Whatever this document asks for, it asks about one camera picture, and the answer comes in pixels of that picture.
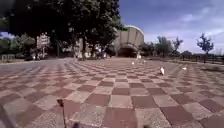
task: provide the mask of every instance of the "seagull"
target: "seagull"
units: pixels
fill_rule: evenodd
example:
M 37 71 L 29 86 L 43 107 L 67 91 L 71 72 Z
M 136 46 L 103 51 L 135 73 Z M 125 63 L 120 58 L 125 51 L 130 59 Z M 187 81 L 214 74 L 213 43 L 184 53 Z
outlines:
M 187 70 L 187 68 L 186 67 L 184 67 L 184 68 L 182 68 L 183 70 Z
M 162 75 L 164 75 L 165 72 L 164 72 L 164 68 L 163 67 L 161 67 L 160 72 L 161 72 Z

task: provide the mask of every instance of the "tree canopy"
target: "tree canopy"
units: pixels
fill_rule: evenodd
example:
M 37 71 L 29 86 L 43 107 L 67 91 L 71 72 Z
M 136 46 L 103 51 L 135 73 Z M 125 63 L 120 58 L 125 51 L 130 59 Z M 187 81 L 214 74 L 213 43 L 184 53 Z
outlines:
M 204 33 L 200 36 L 201 41 L 197 40 L 197 45 L 208 54 L 209 51 L 213 50 L 214 44 L 211 42 L 210 38 L 207 38 Z

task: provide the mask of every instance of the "tree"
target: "tree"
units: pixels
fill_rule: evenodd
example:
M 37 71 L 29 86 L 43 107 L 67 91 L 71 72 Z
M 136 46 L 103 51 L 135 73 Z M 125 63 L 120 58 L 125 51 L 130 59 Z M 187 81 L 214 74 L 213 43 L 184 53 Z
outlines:
M 201 41 L 197 40 L 197 45 L 205 52 L 204 63 L 208 56 L 209 51 L 213 50 L 214 44 L 211 42 L 210 38 L 205 37 L 205 34 L 202 33 L 200 37 Z
M 176 38 L 175 41 L 173 41 L 173 46 L 174 46 L 174 51 L 173 51 L 173 54 L 174 55 L 177 55 L 178 54 L 178 49 L 181 45 L 181 43 L 183 43 L 183 40 L 180 40 L 178 37 Z
M 184 56 L 191 56 L 192 53 L 191 53 L 190 51 L 186 50 L 186 51 L 182 52 L 181 55 L 184 55 Z
M 173 47 L 171 41 L 168 40 L 166 37 L 158 37 L 159 43 L 156 44 L 156 51 L 157 54 L 163 54 L 163 56 L 168 55 L 173 51 Z

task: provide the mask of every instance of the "tree trunk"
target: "tree trunk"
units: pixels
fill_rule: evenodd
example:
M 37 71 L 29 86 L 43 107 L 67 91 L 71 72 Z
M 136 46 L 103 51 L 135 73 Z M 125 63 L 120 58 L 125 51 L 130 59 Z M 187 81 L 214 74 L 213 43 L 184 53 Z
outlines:
M 85 37 L 82 38 L 82 58 L 86 59 L 86 39 Z
M 91 49 L 91 57 L 93 57 L 94 51 L 95 51 L 95 44 L 93 44 L 92 49 Z
M 36 49 L 35 49 L 35 60 L 37 60 L 37 57 L 38 57 L 38 53 L 37 53 L 37 37 L 35 38 L 35 45 L 36 45 Z

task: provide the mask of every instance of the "green tree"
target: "green tree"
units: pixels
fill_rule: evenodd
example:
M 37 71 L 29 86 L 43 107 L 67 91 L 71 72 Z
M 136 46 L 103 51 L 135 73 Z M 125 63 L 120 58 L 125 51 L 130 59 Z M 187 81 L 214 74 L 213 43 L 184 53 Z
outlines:
M 191 56 L 192 53 L 191 53 L 190 51 L 186 50 L 186 51 L 182 52 L 181 55 L 184 55 L 184 56 Z
M 157 54 L 161 54 L 163 56 L 170 54 L 173 51 L 172 43 L 166 37 L 158 37 L 158 43 L 156 44 Z
M 211 39 L 207 38 L 204 33 L 202 33 L 200 39 L 201 40 L 197 40 L 197 45 L 205 52 L 205 58 L 204 58 L 205 63 L 208 53 L 214 48 L 214 43 L 212 43 Z
M 0 39 L 0 54 L 10 53 L 11 40 L 9 38 Z
M 181 45 L 181 43 L 183 43 L 183 40 L 180 40 L 178 37 L 176 38 L 175 41 L 173 41 L 173 47 L 174 47 L 174 51 L 173 51 L 173 54 L 174 55 L 178 55 L 178 49 Z

